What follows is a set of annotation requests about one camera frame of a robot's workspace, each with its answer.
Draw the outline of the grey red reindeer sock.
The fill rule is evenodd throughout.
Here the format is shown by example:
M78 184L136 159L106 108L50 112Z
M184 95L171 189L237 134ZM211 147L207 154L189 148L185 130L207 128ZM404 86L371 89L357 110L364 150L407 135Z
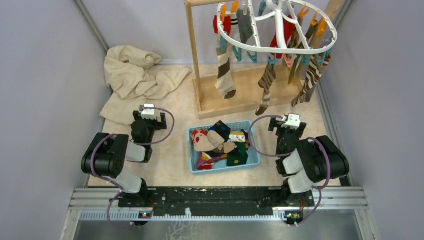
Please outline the grey red reindeer sock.
M190 134L190 139L197 152L228 154L236 149L234 142L225 140L214 130L208 132L204 129L194 130Z

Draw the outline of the black blue white sock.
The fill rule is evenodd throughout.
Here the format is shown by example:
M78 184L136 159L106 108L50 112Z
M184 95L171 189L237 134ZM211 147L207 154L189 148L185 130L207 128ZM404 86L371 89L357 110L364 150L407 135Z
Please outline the black blue white sock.
M228 127L224 122L219 120L212 127L208 129L208 131L215 131L218 135L220 135L225 142L227 142L230 138L231 128Z

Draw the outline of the maroon pink sock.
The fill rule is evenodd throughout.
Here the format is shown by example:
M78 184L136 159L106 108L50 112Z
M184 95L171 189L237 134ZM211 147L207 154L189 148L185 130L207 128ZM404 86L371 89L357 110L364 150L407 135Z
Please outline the maroon pink sock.
M227 154L222 154L218 157L211 157L205 152L199 154L198 160L195 165L196 170L211 170L215 162L226 160L228 158Z

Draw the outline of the light blue plastic basket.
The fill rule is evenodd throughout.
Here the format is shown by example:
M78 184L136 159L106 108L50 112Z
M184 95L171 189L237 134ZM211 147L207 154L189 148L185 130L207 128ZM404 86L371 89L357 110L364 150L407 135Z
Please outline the light blue plastic basket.
M244 130L248 132L250 126L252 125L252 121L250 120L242 120L242 121L233 121L233 122L225 122L225 124L233 131L241 131ZM197 169L197 161L200 156L200 152L196 151L193 147L193 144L190 139L190 135L195 130L208 130L211 128L213 124L203 125L203 126L195 126L191 127L187 130L187 141L188 141L188 168L189 170L196 176L201 175L210 175L210 174L220 174L225 172L234 172L240 170L248 170L257 167L262 159L261 155L257 153L254 149L249 148L247 150L247 162L246 164L238 165L238 166L227 166L227 160L220 160L217 163L214 163L211 169L199 170Z

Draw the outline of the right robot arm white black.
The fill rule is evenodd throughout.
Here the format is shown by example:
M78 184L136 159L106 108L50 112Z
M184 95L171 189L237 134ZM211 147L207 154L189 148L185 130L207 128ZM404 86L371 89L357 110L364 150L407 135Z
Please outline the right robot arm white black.
M287 206L295 206L319 182L346 176L350 165L346 156L326 135L301 139L306 128L298 115L291 120L272 117L268 130L275 131L277 171L285 180L281 199Z

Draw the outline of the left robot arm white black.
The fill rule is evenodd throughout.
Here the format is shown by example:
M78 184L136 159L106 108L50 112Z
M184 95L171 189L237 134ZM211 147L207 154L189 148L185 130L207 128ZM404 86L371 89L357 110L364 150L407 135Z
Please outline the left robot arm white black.
M81 160L81 170L111 182L120 190L119 206L144 207L150 203L146 181L125 167L125 161L148 163L151 159L154 134L166 130L166 114L154 109L133 112L131 134L97 133Z

